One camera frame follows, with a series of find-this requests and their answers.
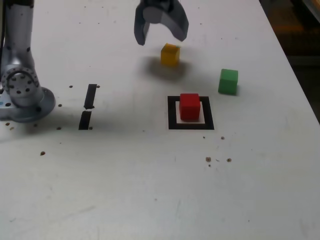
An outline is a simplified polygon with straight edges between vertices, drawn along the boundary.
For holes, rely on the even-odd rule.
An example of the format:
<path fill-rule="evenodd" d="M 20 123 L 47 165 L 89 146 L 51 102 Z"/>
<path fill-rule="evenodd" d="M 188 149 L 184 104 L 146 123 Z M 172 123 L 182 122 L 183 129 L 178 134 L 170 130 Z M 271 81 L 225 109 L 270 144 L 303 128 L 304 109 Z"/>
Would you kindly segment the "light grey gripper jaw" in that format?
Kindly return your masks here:
<path fill-rule="evenodd" d="M 181 42 L 187 38 L 189 21 L 178 0 L 150 2 L 143 10 L 143 18 L 147 23 L 164 25 Z"/>

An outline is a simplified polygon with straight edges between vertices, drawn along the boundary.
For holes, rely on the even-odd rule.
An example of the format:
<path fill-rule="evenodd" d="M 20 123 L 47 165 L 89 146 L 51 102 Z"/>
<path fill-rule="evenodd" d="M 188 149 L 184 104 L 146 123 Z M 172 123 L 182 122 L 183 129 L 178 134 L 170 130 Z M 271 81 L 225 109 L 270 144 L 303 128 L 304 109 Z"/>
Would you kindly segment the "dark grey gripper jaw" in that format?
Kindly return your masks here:
<path fill-rule="evenodd" d="M 150 23 L 145 20 L 143 15 L 145 8 L 145 0 L 141 0 L 136 7 L 134 19 L 134 36 L 137 43 L 141 46 L 144 46 L 146 43 L 146 38 L 150 27 Z"/>

